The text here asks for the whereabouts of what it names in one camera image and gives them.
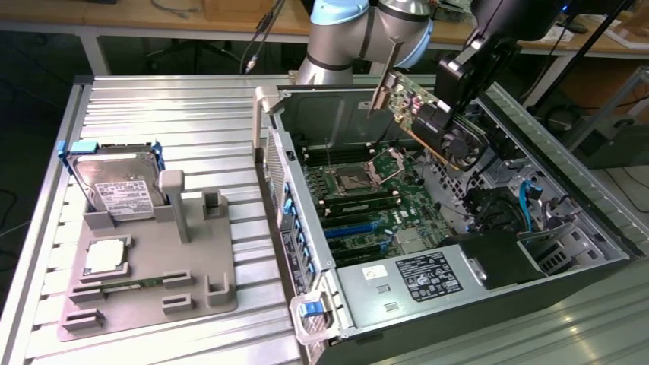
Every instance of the blue pcie slot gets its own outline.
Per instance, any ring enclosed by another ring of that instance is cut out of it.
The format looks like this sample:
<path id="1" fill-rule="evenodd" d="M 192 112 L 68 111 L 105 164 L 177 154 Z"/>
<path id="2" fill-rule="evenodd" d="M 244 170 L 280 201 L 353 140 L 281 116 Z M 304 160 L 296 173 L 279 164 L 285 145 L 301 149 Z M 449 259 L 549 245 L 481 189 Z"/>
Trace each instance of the blue pcie slot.
<path id="1" fill-rule="evenodd" d="M 377 226 L 376 223 L 369 223 L 369 224 L 360 224 L 352 227 L 337 228 L 335 230 L 327 230 L 324 232 L 324 237 L 329 239 L 329 238 L 339 238 L 344 236 L 352 236 L 353 234 L 370 233 L 374 231 L 376 226 Z"/>

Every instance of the sticker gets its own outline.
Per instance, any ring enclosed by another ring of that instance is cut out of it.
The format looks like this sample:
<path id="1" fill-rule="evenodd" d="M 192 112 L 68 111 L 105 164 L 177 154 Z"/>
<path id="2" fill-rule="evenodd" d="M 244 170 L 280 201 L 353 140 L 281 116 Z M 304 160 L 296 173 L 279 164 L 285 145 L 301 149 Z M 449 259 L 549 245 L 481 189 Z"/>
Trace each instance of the sticker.
<path id="1" fill-rule="evenodd" d="M 397 261 L 409 295 L 416 302 L 462 291 L 450 265 L 441 252 Z"/>
<path id="2" fill-rule="evenodd" d="M 354 207 L 347 207 L 347 208 L 343 208 L 343 213 L 347 213 L 348 211 L 364 211 L 368 208 L 369 208 L 369 205 L 357 205 Z"/>
<path id="3" fill-rule="evenodd" d="M 385 266 L 377 265 L 370 266 L 369 268 L 362 268 L 362 276 L 365 277 L 365 280 L 372 280 L 388 276 Z"/>
<path id="4" fill-rule="evenodd" d="M 121 181 L 95 184 L 101 201 L 111 215 L 153 213 L 147 182 Z"/>

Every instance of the power supply label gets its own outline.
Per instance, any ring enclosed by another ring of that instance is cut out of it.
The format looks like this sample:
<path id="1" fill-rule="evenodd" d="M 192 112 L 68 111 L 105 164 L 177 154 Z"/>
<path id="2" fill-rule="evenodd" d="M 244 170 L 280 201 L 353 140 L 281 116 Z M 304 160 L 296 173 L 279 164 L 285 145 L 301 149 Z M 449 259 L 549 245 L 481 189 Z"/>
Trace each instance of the power supply label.
<path id="1" fill-rule="evenodd" d="M 462 291 L 450 265 L 441 252 L 397 261 L 409 295 L 417 302 Z"/>

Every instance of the metal frame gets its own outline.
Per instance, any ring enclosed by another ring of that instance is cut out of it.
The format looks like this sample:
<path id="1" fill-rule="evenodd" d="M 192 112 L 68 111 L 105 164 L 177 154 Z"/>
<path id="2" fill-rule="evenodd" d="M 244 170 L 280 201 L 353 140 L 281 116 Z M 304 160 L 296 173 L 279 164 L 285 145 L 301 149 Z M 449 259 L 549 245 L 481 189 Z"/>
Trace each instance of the metal frame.
<path id="1" fill-rule="evenodd" d="M 211 187 L 228 197 L 240 305 L 204 319 L 65 343 L 56 339 L 84 198 L 53 152 L 0 321 L 0 364 L 77 363 L 91 358 L 159 363 L 188 357 L 199 363 L 256 363 L 260 353 L 269 362 L 300 362 L 257 187 L 249 122 L 253 87 L 289 82 L 287 76 L 156 76 L 96 78 L 93 85 L 75 85 L 57 139 L 81 136 L 119 143 L 155 133 L 153 138 L 167 143 L 168 168 L 187 172 L 184 198 Z M 160 103 L 164 98 L 155 90 L 168 90 L 169 83 L 175 100 Z M 212 87 L 201 87 L 204 94 L 197 95 L 201 83 Z M 112 98 L 107 89 L 117 89 L 121 97 Z M 229 111 L 232 105 L 239 113 Z"/>
<path id="2" fill-rule="evenodd" d="M 649 67 L 642 66 L 640 67 L 634 73 L 630 75 L 629 79 L 621 86 L 617 93 L 609 99 L 606 104 L 597 110 L 597 113 L 590 118 L 584 119 L 568 132 L 568 134 L 562 138 L 562 143 L 566 146 L 569 151 L 574 151 L 578 147 L 584 139 L 590 135 L 592 131 L 596 129 L 597 124 L 606 116 L 610 116 L 612 112 L 616 110 L 617 105 L 624 101 L 625 97 L 629 96 L 629 93 L 633 89 L 642 84 L 649 84 Z M 630 110 L 630 115 L 637 115 L 642 109 L 649 104 L 649 100 L 644 100 L 638 103 Z"/>

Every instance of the hard drive label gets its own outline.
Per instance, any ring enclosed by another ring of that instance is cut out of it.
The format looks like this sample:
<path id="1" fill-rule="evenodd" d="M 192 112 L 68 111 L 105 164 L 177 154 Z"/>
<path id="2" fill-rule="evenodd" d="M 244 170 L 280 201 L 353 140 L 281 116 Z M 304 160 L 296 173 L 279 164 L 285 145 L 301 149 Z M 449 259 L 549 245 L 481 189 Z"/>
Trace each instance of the hard drive label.
<path id="1" fill-rule="evenodd" d="M 409 295 L 417 302 L 462 291 L 462 286 L 444 254 L 433 252 L 397 261 Z"/>
<path id="2" fill-rule="evenodd" d="M 145 181 L 101 182 L 95 187 L 112 216 L 153 212 Z"/>

